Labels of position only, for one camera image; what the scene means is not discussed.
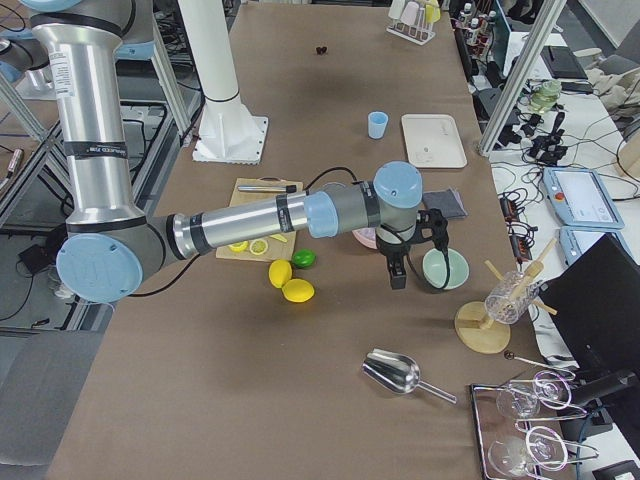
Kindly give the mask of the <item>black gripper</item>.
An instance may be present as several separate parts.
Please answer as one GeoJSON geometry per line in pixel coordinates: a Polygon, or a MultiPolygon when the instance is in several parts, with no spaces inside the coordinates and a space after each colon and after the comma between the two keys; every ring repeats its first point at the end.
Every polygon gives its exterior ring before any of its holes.
{"type": "Polygon", "coordinates": [[[387,257],[387,270],[393,290],[406,287],[404,257],[411,246],[431,241],[436,250],[448,257],[448,220],[439,209],[419,210],[416,222],[405,230],[383,224],[376,229],[376,247],[387,257]]]}

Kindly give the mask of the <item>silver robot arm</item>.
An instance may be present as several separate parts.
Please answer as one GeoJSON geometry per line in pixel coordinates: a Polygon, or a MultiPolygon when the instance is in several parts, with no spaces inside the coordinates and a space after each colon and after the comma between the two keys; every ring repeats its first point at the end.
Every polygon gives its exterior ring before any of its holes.
{"type": "Polygon", "coordinates": [[[421,175],[401,161],[346,187],[282,193],[192,216],[147,217],[132,194],[115,54],[152,33],[152,4],[31,1],[28,9],[32,32],[49,54],[74,199],[56,267],[81,298],[115,302],[173,262],[301,229],[325,238],[374,228],[396,289],[405,284],[412,245],[432,241],[447,248],[446,219],[421,208],[421,175]]]}

